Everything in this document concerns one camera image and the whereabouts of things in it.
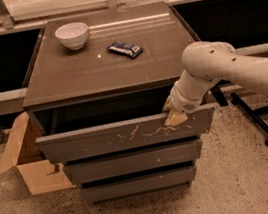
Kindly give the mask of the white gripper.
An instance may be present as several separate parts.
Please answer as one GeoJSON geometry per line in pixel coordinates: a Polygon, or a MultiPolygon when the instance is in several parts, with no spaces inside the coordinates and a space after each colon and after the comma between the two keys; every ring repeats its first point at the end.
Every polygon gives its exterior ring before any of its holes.
{"type": "Polygon", "coordinates": [[[191,99],[181,94],[174,85],[170,91],[169,101],[162,107],[162,112],[169,112],[165,125],[176,127],[187,121],[187,114],[194,112],[202,102],[202,98],[191,99]]]}

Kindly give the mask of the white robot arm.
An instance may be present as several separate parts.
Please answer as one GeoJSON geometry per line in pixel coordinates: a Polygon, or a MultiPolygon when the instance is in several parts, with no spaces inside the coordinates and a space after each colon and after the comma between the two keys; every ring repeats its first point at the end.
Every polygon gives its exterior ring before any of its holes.
{"type": "Polygon", "coordinates": [[[184,49],[181,62],[182,75],[163,105],[168,113],[167,126],[186,121],[220,80],[268,96],[268,57],[239,55],[225,42],[196,41],[184,49]]]}

